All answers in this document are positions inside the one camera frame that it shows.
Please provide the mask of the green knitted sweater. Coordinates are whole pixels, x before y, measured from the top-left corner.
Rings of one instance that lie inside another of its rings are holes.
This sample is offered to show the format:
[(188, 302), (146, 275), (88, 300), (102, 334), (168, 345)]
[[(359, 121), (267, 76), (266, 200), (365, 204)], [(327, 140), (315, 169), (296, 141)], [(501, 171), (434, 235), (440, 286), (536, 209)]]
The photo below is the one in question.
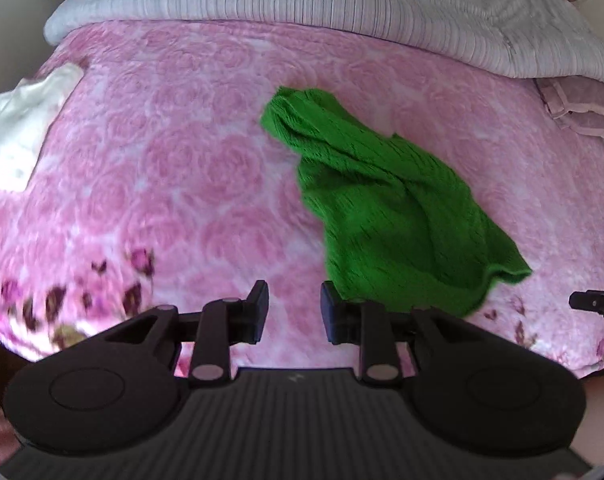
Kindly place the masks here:
[(300, 157), (301, 200), (323, 223), (327, 276), (342, 296), (463, 318), (496, 284), (531, 275), (451, 167), (368, 128), (331, 93), (281, 87), (261, 125)]

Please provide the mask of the pink floral fleece blanket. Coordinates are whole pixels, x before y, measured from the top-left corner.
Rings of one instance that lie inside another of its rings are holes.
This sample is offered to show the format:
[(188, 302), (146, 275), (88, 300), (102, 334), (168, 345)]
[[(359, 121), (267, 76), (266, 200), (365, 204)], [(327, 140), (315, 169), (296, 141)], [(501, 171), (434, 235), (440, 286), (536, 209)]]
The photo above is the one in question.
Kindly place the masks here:
[(197, 311), (270, 286), (240, 366), (347, 367), (319, 312), (324, 240), (296, 155), (259, 124), (281, 86), (319, 88), (369, 128), (436, 155), (515, 241), (532, 275), (473, 322), (584, 376), (604, 318), (604, 144), (557, 127), (534, 82), (336, 30), (107, 22), (72, 32), (45, 70), (84, 77), (22, 193), (0, 192), (0, 343), (36, 361), (155, 304)]

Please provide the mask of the mauve pink pillow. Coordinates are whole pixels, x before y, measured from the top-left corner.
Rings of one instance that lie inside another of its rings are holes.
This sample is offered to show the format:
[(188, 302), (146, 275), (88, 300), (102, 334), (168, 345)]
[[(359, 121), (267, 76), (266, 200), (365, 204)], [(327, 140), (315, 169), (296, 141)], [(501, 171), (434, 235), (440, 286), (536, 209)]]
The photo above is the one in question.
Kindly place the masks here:
[(581, 76), (535, 81), (549, 115), (558, 126), (604, 140), (604, 84)]

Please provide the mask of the white folded cloth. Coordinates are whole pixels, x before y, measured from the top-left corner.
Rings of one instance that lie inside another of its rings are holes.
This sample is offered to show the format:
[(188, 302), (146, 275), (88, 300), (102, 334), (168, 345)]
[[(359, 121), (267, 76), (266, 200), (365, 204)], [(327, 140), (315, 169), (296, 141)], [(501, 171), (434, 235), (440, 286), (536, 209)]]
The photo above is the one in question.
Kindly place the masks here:
[(80, 66), (66, 63), (0, 94), (0, 191), (26, 189), (50, 126), (83, 76)]

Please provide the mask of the white striped quilt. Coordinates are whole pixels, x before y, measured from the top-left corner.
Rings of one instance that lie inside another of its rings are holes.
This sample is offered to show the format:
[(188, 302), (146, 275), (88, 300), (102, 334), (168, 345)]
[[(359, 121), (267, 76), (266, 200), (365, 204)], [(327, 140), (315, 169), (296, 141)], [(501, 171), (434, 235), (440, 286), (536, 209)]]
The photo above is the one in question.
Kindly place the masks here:
[(287, 23), (354, 32), (510, 78), (583, 76), (604, 84), (604, 42), (566, 0), (64, 0), (48, 44), (105, 21)]

